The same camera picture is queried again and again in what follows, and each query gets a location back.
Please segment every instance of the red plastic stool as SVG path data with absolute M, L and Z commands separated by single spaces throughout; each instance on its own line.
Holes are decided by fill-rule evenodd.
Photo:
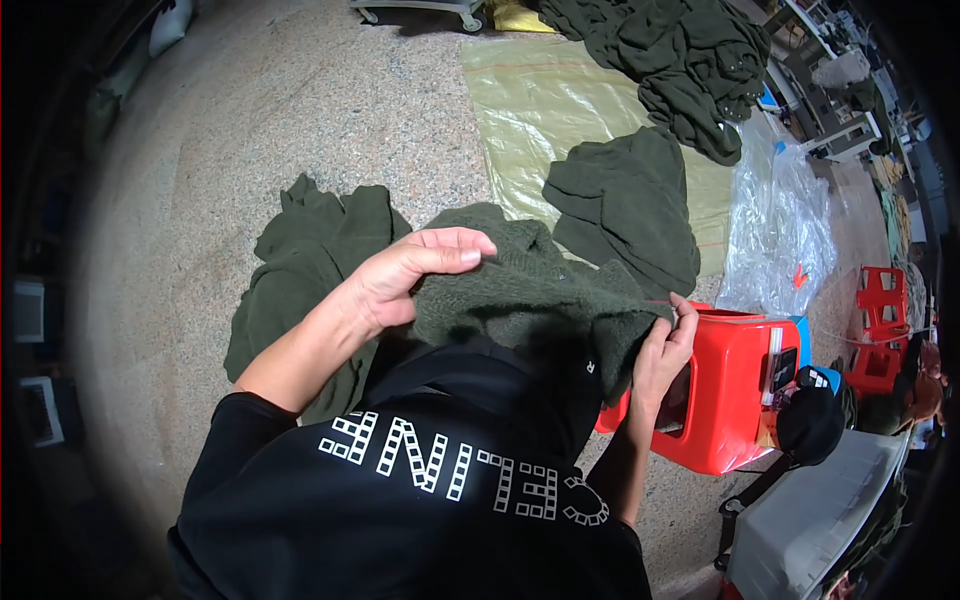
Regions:
M 906 335 L 910 333 L 910 326 L 904 325 L 902 327 L 896 327 L 894 329 L 894 333 L 896 334 L 897 339 L 895 339 L 892 342 L 888 342 L 886 346 L 889 349 L 894 350 L 899 356 L 900 358 L 900 362 L 898 366 L 898 371 L 899 371 L 900 369 L 903 368 L 903 360 L 906 358 L 906 347 L 910 342 L 909 336 Z
M 690 303 L 697 310 L 709 310 L 710 305 L 703 302 Z M 604 406 L 600 409 L 600 415 L 597 416 L 597 422 L 593 429 L 597 433 L 613 433 L 620 423 L 627 418 L 627 409 L 630 408 L 630 388 L 620 397 L 620 402 L 613 408 Z
M 768 357 L 800 348 L 797 326 L 784 317 L 765 317 L 697 306 L 700 324 L 690 359 L 690 383 L 682 427 L 654 431 L 650 448 L 690 470 L 722 475 L 756 460 L 772 448 L 756 443 Z M 786 373 L 792 378 L 796 372 Z M 615 427 L 600 415 L 598 431 Z
M 856 355 L 851 369 L 843 374 L 858 397 L 890 394 L 900 372 L 900 352 L 879 344 L 853 344 Z
M 856 293 L 856 306 L 867 311 L 870 325 L 864 331 L 874 342 L 884 342 L 895 338 L 900 333 L 895 331 L 906 325 L 906 285 L 903 281 L 903 271 L 900 269 L 886 269 L 884 267 L 863 267 L 867 274 L 867 284 L 864 289 Z M 893 288 L 883 286 L 882 275 L 889 275 L 893 279 Z M 883 311 L 892 307 L 894 318 L 884 319 Z

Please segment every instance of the metal cart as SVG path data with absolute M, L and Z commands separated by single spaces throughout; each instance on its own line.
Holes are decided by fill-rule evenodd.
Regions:
M 428 9 L 431 11 L 456 12 L 464 22 L 463 29 L 468 34 L 475 34 L 487 24 L 487 17 L 480 12 L 484 0 L 446 0 L 445 2 L 430 2 L 429 0 L 347 0 L 348 6 L 360 11 L 367 22 L 376 25 L 380 20 L 372 9 L 399 8 L 399 9 Z

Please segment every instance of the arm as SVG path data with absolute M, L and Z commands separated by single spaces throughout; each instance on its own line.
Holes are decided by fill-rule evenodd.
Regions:
M 385 327 L 416 318 L 410 289 L 427 273 L 459 274 L 496 254 L 485 233 L 467 228 L 426 229 L 367 259 L 320 304 L 263 350 L 236 381 L 298 414 L 364 343 Z
M 677 328 L 671 331 L 666 319 L 657 319 L 650 328 L 634 363 L 627 418 L 587 478 L 610 506 L 611 515 L 631 527 L 636 525 L 643 500 L 657 412 L 670 384 L 693 356 L 693 337 L 700 318 L 680 295 L 670 294 L 670 302 L 677 310 Z
M 410 288 L 426 273 L 462 273 L 496 247 L 465 228 L 411 233 L 364 262 L 303 321 L 263 350 L 214 411 L 184 505 L 232 478 L 285 431 L 350 356 L 384 327 L 416 317 Z

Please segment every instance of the hand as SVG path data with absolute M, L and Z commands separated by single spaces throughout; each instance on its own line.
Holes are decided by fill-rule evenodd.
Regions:
M 671 292 L 670 303 L 677 310 L 677 328 L 671 331 L 670 322 L 658 317 L 634 362 L 632 408 L 641 410 L 649 422 L 657 418 L 670 384 L 693 356 L 693 337 L 700 320 L 683 296 Z
M 378 334 L 417 317 L 410 289 L 428 273 L 465 273 L 481 256 L 496 254 L 482 231 L 467 228 L 415 231 L 368 258 L 344 282 L 349 301 Z

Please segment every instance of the fingernail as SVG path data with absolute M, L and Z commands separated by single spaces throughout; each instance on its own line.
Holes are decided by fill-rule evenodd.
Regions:
M 464 264 L 480 262 L 480 249 L 471 248 L 460 252 L 460 261 Z

